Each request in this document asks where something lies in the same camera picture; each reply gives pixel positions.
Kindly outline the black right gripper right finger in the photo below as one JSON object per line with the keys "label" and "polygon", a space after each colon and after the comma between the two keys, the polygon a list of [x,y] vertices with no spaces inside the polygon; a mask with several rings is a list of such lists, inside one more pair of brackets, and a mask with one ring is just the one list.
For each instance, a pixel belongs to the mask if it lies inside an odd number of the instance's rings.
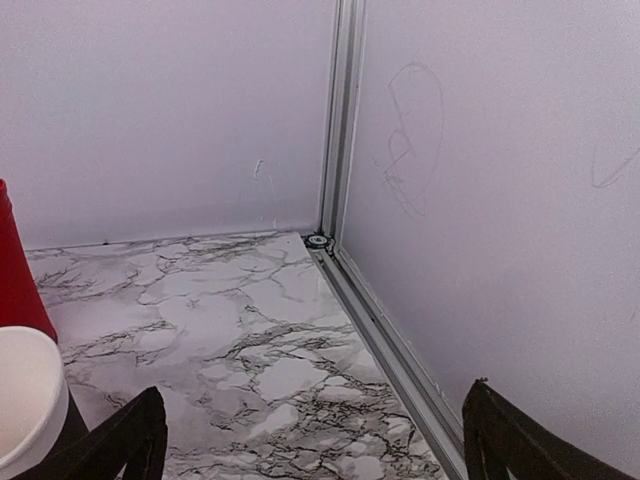
{"label": "black right gripper right finger", "polygon": [[462,408],[470,479],[628,479],[630,476],[554,435],[477,380]]}

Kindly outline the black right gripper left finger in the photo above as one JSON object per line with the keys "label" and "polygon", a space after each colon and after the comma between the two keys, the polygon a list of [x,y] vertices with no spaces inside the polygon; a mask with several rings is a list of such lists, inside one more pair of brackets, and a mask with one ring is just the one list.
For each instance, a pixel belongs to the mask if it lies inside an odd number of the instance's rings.
{"label": "black right gripper left finger", "polygon": [[168,442],[166,411],[155,387],[18,479],[160,479]]}

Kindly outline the aluminium frame post right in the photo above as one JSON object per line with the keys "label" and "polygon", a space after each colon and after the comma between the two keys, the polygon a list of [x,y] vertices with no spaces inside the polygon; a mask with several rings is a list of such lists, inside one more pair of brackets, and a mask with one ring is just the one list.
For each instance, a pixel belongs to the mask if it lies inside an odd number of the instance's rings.
{"label": "aluminium frame post right", "polygon": [[381,300],[346,252],[349,180],[365,45],[366,4],[336,4],[332,40],[329,105],[326,127],[320,213],[315,234],[327,238],[311,252],[334,295],[437,460],[451,479],[467,476],[460,421],[438,386],[419,365]]}

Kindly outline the black stacked paper cup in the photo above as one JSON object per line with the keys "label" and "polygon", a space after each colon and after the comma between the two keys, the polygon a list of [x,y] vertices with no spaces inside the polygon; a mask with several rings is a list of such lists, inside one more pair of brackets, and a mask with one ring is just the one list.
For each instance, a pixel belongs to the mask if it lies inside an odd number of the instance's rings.
{"label": "black stacked paper cup", "polygon": [[1,329],[1,477],[11,479],[88,433],[58,345],[23,326]]}

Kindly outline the red cylindrical canister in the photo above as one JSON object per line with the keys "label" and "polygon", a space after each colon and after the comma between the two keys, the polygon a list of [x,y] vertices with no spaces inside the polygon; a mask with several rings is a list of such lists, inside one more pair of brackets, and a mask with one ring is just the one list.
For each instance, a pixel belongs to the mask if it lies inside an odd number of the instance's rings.
{"label": "red cylindrical canister", "polygon": [[4,180],[1,180],[0,264],[1,326],[34,328],[57,342],[56,330],[38,293],[25,256]]}

